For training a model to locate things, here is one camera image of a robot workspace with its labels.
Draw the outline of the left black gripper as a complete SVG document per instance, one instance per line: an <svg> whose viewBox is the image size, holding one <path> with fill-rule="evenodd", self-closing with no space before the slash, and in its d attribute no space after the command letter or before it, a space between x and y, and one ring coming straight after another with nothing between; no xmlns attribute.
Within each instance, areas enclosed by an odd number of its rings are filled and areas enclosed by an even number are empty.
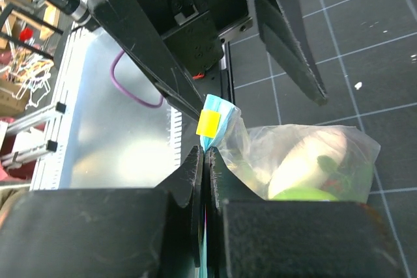
<svg viewBox="0 0 417 278"><path fill-rule="evenodd" d="M308 44L300 0L254 0L267 52L317 105L327 91ZM198 120L192 78L224 56L222 46L247 29L246 0L87 0L92 17L178 111Z"/></svg>

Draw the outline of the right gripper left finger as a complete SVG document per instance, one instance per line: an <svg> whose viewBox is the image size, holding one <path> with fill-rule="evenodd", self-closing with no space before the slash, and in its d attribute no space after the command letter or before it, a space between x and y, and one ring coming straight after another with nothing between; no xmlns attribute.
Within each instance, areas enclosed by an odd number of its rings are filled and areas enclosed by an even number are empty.
<svg viewBox="0 0 417 278"><path fill-rule="evenodd" d="M2 277L193 277L204 153L154 188L29 191L1 215Z"/></svg>

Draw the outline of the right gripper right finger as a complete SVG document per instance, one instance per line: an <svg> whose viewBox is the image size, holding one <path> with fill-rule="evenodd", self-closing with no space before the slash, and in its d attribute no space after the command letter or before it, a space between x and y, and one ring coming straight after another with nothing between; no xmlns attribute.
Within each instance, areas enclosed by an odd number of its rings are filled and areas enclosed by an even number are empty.
<svg viewBox="0 0 417 278"><path fill-rule="evenodd" d="M402 277L380 215L359 202L266 201L205 154L208 277Z"/></svg>

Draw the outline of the green apple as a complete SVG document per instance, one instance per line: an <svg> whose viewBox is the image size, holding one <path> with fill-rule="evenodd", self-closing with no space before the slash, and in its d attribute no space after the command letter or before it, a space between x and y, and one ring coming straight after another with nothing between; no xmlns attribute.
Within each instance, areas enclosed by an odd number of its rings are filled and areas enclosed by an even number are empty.
<svg viewBox="0 0 417 278"><path fill-rule="evenodd" d="M289 188L271 198L275 201L338 201L331 193L315 188Z"/></svg>

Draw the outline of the white radish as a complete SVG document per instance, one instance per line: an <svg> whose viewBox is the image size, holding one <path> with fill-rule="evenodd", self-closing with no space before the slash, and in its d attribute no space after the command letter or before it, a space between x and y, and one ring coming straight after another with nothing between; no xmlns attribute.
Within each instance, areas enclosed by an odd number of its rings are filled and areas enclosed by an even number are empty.
<svg viewBox="0 0 417 278"><path fill-rule="evenodd" d="M347 137L335 128L301 139L272 173L268 197L292 188L319 188L334 174L347 153Z"/></svg>

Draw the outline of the clear blue zip bag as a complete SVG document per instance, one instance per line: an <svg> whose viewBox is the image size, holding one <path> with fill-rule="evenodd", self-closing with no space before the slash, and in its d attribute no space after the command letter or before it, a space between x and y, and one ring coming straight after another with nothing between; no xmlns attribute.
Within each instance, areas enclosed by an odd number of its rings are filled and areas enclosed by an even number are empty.
<svg viewBox="0 0 417 278"><path fill-rule="evenodd" d="M258 197L268 197L272 173L301 139L318 130L335 128L347 137L347 153L338 170L316 189L331 193L338 201L366 204L373 166L380 144L352 126L286 124L247 128L240 109L218 96L208 95L197 126L203 150L216 148L227 168Z"/></svg>

